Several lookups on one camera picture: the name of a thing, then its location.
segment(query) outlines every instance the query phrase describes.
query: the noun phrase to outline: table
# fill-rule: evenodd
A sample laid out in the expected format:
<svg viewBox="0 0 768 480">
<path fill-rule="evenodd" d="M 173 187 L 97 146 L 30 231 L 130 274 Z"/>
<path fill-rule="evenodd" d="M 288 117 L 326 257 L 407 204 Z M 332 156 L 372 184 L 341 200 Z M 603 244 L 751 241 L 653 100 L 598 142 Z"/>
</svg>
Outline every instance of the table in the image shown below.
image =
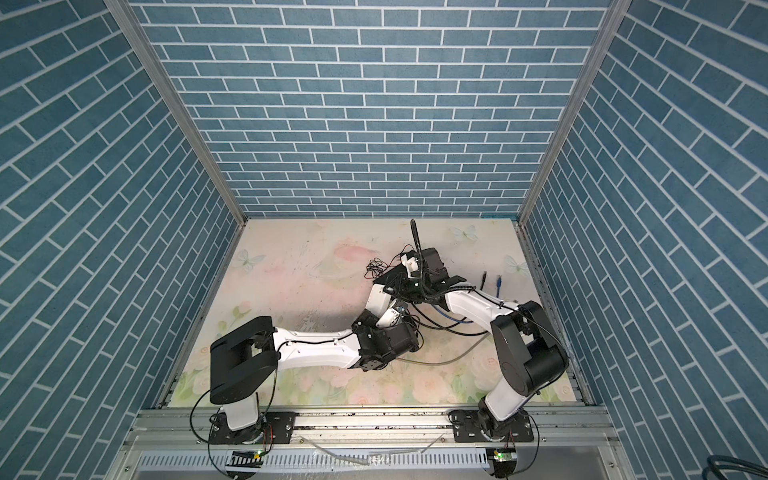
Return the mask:
<svg viewBox="0 0 768 480">
<path fill-rule="evenodd" d="M 540 302 L 510 220 L 418 220 L 422 248 L 435 247 L 451 275 L 479 285 L 488 271 L 485 292 L 501 298 Z M 412 243 L 405 219 L 249 220 L 213 304 L 195 339 L 176 384 L 170 407 L 191 407 L 210 388 L 210 344 L 252 318 L 270 315 L 286 329 L 319 332 L 350 327 L 371 289 L 363 275 L 378 257 L 389 262 Z M 433 320 L 449 323 L 431 306 L 420 306 Z M 478 327 L 460 326 L 474 332 Z M 455 358 L 477 341 L 421 329 L 424 346 L 403 358 L 441 362 Z M 391 362 L 384 370 L 310 367 L 280 370 L 276 406 L 446 405 L 476 403 L 501 378 L 490 337 L 447 366 Z M 272 392 L 270 377 L 258 389 L 262 402 Z M 563 375 L 532 402 L 573 402 Z M 200 402 L 210 406 L 208 398 Z"/>
</svg>

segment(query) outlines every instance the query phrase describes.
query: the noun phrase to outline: gray cable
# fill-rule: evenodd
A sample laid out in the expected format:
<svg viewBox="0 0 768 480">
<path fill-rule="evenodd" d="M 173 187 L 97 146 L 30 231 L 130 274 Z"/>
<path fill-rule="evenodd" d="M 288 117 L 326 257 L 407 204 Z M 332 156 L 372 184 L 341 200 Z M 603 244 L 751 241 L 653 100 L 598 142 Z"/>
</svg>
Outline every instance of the gray cable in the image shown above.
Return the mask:
<svg viewBox="0 0 768 480">
<path fill-rule="evenodd" d="M 486 333 L 485 335 L 481 336 L 481 337 L 480 337 L 480 340 L 478 340 L 477 342 L 475 342 L 475 344 L 474 344 L 474 345 L 472 345 L 471 347 L 469 347 L 469 349 L 468 349 L 466 352 L 464 352 L 464 353 L 462 353 L 461 355 L 457 356 L 456 358 L 454 358 L 454 359 L 452 359 L 452 360 L 448 360 L 448 361 L 446 361 L 446 362 L 440 362 L 440 363 L 429 363 L 429 362 L 418 362 L 418 361 L 416 361 L 416 360 L 406 360 L 406 359 L 401 359 L 401 358 L 396 358 L 395 360 L 399 360 L 399 361 L 401 361 L 401 362 L 406 362 L 406 363 L 413 363 L 413 364 L 416 364 L 416 365 L 424 365 L 424 366 L 442 366 L 442 365 L 449 365 L 449 364 L 451 364 L 451 363 L 454 363 L 454 362 L 458 362 L 459 360 L 461 360 L 461 359 L 463 359 L 464 357 L 466 357 L 466 356 L 467 356 L 467 355 L 468 355 L 468 354 L 469 354 L 469 353 L 470 353 L 472 350 L 474 350 L 474 349 L 475 349 L 475 347 L 476 347 L 476 346 L 480 345 L 480 342 L 482 342 L 483 340 L 485 340 L 485 339 L 488 337 L 488 335 L 490 335 L 490 333 Z"/>
</svg>

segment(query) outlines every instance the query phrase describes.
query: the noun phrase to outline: side wall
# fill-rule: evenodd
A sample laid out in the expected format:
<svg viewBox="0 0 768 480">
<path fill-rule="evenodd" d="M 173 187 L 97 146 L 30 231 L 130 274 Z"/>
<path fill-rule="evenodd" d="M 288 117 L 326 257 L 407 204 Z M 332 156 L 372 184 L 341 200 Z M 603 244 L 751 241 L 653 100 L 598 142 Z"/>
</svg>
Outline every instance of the side wall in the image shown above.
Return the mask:
<svg viewBox="0 0 768 480">
<path fill-rule="evenodd" d="M 100 0 L 0 9 L 0 478 L 90 478 L 235 226 Z"/>
<path fill-rule="evenodd" d="M 509 217 L 609 3 L 131 4 L 250 216 Z"/>
<path fill-rule="evenodd" d="M 768 461 L 766 25 L 634 0 L 528 226 L 640 477 Z"/>
</svg>

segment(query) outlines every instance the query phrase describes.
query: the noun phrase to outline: robotic arm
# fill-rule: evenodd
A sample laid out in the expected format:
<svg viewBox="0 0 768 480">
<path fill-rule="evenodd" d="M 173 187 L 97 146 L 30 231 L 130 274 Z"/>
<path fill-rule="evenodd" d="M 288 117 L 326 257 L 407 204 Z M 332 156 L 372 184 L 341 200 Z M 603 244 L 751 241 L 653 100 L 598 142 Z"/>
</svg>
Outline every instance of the robotic arm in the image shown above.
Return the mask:
<svg viewBox="0 0 768 480">
<path fill-rule="evenodd" d="M 408 304 L 433 303 L 466 316 L 493 335 L 502 379 L 479 403 L 478 420 L 490 439 L 507 434 L 515 413 L 568 367 L 565 349 L 536 302 L 518 304 L 478 291 L 460 276 L 449 276 L 437 250 L 422 250 L 415 221 L 416 249 L 401 264 L 373 281 L 366 308 L 352 327 L 333 333 L 301 333 L 275 328 L 257 317 L 210 347 L 210 401 L 222 405 L 231 430 L 259 421 L 256 389 L 276 369 L 337 366 L 383 369 L 419 347 L 418 324 Z M 522 335 L 532 336 L 525 342 Z M 260 353 L 254 355 L 254 349 Z"/>
</svg>

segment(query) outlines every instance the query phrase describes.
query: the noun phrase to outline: black bracket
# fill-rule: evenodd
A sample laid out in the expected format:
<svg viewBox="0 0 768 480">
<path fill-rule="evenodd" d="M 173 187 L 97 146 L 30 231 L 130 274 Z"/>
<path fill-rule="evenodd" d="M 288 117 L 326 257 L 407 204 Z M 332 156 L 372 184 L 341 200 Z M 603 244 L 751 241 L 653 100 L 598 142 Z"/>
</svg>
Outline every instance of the black bracket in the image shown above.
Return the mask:
<svg viewBox="0 0 768 480">
<path fill-rule="evenodd" d="M 503 436 L 500 439 L 492 439 L 482 431 L 477 410 L 452 410 L 448 413 L 448 418 L 453 424 L 453 440 L 456 443 L 505 441 Z M 515 415 L 506 422 L 509 422 L 512 441 L 533 442 L 533 430 L 527 417 Z"/>
<path fill-rule="evenodd" d="M 263 432 L 267 435 L 272 433 L 273 445 L 286 445 L 290 443 L 293 434 L 293 423 L 296 421 L 296 414 L 293 412 L 268 412 L 264 425 L 257 423 L 245 429 L 232 431 L 227 424 L 227 414 L 224 412 L 214 415 L 213 430 L 210 433 L 211 445 L 248 445 L 264 444 Z M 266 445 L 270 444 L 269 438 L 266 439 Z"/>
</svg>

